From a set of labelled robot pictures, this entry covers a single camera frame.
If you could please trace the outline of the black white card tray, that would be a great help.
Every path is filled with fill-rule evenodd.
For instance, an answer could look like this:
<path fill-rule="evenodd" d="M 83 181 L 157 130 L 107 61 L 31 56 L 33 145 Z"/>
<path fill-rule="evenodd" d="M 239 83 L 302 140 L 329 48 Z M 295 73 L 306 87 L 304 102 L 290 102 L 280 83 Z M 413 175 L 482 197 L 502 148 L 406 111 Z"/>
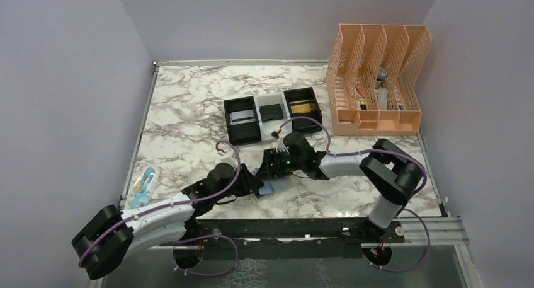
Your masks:
<path fill-rule="evenodd" d="M 223 101 L 229 141 L 235 145 L 254 144 L 297 131 L 321 131 L 322 112 L 312 88 L 245 96 Z"/>

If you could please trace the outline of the orange plastic desk organizer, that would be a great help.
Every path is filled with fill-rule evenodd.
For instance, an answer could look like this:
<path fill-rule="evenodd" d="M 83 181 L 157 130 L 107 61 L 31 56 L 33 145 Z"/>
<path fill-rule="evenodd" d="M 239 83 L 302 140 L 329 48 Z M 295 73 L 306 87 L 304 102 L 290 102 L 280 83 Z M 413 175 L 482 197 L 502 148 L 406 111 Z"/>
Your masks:
<path fill-rule="evenodd" d="M 326 74 L 334 134 L 416 135 L 430 46 L 425 25 L 340 24 Z"/>

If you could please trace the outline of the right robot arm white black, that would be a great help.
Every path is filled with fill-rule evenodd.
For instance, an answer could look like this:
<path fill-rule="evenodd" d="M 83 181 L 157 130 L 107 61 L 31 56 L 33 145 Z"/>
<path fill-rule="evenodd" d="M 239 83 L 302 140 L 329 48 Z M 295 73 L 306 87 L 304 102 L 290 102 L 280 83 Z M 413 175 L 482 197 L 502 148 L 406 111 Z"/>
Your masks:
<path fill-rule="evenodd" d="M 378 242 L 389 225 L 428 180 L 421 163 L 388 139 L 379 139 L 370 149 L 352 153 L 317 151 L 299 132 L 284 137 L 277 149 L 266 149 L 255 177 L 274 180 L 302 171 L 312 180 L 340 176 L 365 176 L 380 195 L 363 225 L 365 237 Z"/>

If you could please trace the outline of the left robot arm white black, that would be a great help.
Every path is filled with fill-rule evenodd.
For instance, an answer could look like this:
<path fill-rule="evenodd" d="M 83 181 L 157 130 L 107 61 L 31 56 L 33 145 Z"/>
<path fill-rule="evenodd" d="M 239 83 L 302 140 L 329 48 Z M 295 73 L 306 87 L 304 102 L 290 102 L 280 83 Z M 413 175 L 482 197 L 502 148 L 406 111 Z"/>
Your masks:
<path fill-rule="evenodd" d="M 114 271 L 129 255 L 164 243 L 194 242 L 206 231 L 197 217 L 261 189 L 264 183 L 244 164 L 219 163 L 175 196 L 141 208 L 102 208 L 72 239 L 79 267 L 91 280 Z"/>

